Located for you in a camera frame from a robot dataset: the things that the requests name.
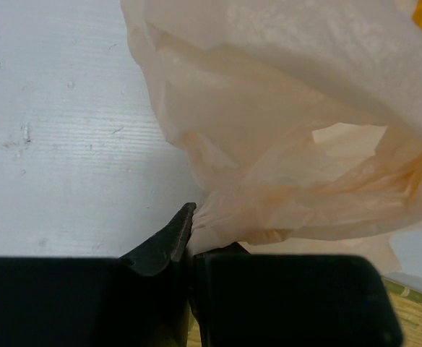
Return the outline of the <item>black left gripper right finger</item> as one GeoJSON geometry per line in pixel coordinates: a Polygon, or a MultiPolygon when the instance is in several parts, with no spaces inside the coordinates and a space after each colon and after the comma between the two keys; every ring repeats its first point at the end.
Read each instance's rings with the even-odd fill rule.
{"type": "Polygon", "coordinates": [[[207,252],[202,252],[196,255],[196,257],[211,257],[211,256],[243,256],[243,255],[250,255],[251,253],[248,252],[243,246],[241,246],[238,242],[233,242],[232,244],[222,247],[212,249],[207,252]]]}

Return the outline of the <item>translucent cream plastic bag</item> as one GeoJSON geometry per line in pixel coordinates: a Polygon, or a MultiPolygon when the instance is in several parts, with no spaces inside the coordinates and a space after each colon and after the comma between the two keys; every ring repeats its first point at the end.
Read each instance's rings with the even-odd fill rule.
{"type": "Polygon", "coordinates": [[[366,257],[422,221],[422,29],[411,1],[123,1],[165,139],[204,202],[193,255],[366,257]]]}

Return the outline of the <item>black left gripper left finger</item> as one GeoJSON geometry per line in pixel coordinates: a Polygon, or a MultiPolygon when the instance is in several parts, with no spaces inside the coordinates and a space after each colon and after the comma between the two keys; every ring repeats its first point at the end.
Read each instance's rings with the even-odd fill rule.
{"type": "Polygon", "coordinates": [[[165,227],[121,256],[121,263],[142,277],[154,277],[171,263],[179,263],[186,253],[196,208],[193,202],[183,205],[165,227]]]}

